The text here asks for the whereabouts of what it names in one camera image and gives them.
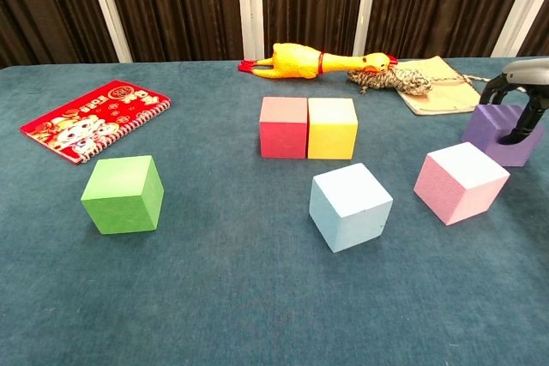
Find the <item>pink foam cube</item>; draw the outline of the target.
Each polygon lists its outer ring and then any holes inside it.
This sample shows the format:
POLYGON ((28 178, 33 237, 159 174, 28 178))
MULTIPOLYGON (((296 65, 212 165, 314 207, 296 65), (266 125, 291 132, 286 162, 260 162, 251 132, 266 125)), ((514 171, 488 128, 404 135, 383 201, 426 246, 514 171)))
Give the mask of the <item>pink foam cube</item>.
POLYGON ((415 194, 445 225, 486 212, 510 174, 470 142, 430 152, 415 194))

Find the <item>purple foam cube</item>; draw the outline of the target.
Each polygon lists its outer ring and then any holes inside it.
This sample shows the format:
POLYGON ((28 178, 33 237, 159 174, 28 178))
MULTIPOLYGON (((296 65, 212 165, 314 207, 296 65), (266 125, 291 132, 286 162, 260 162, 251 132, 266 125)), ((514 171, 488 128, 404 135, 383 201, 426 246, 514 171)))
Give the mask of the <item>purple foam cube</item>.
POLYGON ((540 123, 531 135, 515 145, 501 145, 498 139, 508 135, 522 114, 519 105, 477 105, 465 128, 461 142, 470 142, 501 166, 521 167, 539 145, 545 127, 540 123))

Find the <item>green foam cube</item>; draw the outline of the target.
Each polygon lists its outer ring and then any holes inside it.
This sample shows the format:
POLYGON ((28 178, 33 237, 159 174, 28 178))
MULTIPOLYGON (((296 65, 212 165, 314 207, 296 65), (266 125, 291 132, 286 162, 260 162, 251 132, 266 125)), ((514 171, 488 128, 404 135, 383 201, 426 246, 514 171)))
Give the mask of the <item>green foam cube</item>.
POLYGON ((164 196, 150 155, 101 159, 87 181, 81 203, 103 235, 154 231, 164 196))

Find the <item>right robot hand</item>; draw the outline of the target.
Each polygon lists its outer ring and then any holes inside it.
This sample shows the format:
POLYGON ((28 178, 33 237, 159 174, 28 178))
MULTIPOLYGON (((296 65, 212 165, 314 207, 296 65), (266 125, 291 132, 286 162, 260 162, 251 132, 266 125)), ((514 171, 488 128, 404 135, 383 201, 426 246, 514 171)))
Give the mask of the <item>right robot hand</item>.
POLYGON ((518 87, 525 90, 528 103, 516 126, 498 140, 505 146, 527 139, 549 109, 549 57, 518 60, 505 65, 500 75, 487 82, 480 95, 480 104, 500 105, 507 92, 518 87))

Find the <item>light blue foam cube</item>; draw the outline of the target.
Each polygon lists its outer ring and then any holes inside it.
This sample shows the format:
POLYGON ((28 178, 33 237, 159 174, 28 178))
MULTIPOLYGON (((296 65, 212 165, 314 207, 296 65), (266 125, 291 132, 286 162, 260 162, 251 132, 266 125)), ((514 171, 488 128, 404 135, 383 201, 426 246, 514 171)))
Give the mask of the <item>light blue foam cube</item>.
POLYGON ((380 237, 392 204, 362 163, 312 178, 309 215, 334 253, 380 237))

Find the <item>white metal frame post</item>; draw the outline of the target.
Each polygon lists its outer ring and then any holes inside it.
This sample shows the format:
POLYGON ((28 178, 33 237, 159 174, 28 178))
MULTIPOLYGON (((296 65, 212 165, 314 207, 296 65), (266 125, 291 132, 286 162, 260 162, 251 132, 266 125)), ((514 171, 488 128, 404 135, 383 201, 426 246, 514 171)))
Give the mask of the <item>white metal frame post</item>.
POLYGON ((239 0, 244 58, 265 58, 263 0, 239 0))
POLYGON ((359 2, 359 14, 353 41, 354 56, 363 56, 365 54, 365 43, 371 18, 372 4, 373 0, 360 0, 359 2))
POLYGON ((98 0, 100 10, 120 63, 132 63, 133 58, 125 36, 123 24, 115 0, 98 0))
POLYGON ((516 57, 545 0, 515 0, 491 57, 516 57))

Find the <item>red spiral notebook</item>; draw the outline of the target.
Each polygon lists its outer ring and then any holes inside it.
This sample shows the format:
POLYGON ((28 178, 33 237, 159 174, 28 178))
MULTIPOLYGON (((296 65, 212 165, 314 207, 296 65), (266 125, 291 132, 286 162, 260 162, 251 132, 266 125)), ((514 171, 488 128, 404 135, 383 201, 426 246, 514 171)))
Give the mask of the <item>red spiral notebook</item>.
POLYGON ((20 131, 78 165, 171 105, 164 94, 114 80, 22 125, 20 131))

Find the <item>red foam cube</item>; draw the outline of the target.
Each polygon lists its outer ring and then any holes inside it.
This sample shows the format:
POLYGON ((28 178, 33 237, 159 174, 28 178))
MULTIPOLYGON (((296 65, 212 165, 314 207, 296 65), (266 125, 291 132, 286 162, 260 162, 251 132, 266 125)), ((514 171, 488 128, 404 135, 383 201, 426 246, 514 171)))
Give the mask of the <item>red foam cube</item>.
POLYGON ((263 158, 304 159, 308 134, 307 98, 264 97, 259 134, 263 158))

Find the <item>teal felt table cover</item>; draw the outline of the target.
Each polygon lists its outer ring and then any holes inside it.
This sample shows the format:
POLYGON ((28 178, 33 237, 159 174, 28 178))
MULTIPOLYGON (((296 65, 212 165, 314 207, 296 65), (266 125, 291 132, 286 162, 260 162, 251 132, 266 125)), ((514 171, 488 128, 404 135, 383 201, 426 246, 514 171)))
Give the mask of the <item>teal felt table cover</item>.
POLYGON ((234 62, 0 69, 0 366, 549 366, 549 115, 486 213, 444 225, 413 191, 468 115, 415 116, 342 73, 268 81, 234 62), (172 107, 102 159, 149 154, 156 231, 103 236, 94 166, 19 128, 108 81, 172 107), (264 159, 265 96, 355 103, 354 160, 392 195, 383 235, 333 253, 312 222, 330 160, 264 159))

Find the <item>yellow rubber chicken toy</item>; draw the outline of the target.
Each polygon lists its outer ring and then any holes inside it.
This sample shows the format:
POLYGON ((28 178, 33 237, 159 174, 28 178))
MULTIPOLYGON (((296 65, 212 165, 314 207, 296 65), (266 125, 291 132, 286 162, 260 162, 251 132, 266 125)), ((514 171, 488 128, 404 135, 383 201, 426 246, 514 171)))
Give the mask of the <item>yellow rubber chicken toy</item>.
POLYGON ((334 71, 358 70, 381 73, 397 64, 396 57, 382 52, 349 57, 319 51, 306 45, 274 43, 271 57, 262 60, 242 60, 238 70, 266 79, 314 79, 334 71))

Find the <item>dark brown curtain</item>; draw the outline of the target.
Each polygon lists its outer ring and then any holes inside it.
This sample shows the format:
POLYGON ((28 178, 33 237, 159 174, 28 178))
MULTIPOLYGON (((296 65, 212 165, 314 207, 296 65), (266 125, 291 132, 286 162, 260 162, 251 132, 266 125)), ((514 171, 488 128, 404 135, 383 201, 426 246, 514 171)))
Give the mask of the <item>dark brown curtain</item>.
MULTIPOLYGON (((239 0, 115 0, 133 62, 244 58, 239 0)), ((365 54, 490 57, 515 0, 373 0, 365 54)), ((263 0, 265 56, 295 42, 353 55, 360 0, 263 0)), ((517 56, 549 55, 545 0, 517 56)), ((120 63, 98 0, 0 0, 0 69, 120 63)))

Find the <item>beige cloth notebook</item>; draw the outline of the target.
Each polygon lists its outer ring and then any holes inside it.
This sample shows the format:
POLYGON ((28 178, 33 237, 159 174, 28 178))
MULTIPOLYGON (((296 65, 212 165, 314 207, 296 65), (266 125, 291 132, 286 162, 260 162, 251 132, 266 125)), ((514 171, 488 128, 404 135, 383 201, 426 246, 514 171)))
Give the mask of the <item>beige cloth notebook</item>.
POLYGON ((412 75, 414 81, 421 81, 421 85, 413 87, 413 93, 398 92, 416 115, 470 112, 480 101, 472 82, 440 56, 400 61, 392 69, 399 77, 412 75))

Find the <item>yellow foam cube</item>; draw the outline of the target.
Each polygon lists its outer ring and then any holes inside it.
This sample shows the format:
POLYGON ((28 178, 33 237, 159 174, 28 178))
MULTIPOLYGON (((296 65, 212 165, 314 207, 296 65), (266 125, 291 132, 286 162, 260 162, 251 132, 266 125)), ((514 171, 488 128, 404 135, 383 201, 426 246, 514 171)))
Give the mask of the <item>yellow foam cube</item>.
POLYGON ((309 159, 351 159, 358 118, 350 98, 309 98, 309 159))

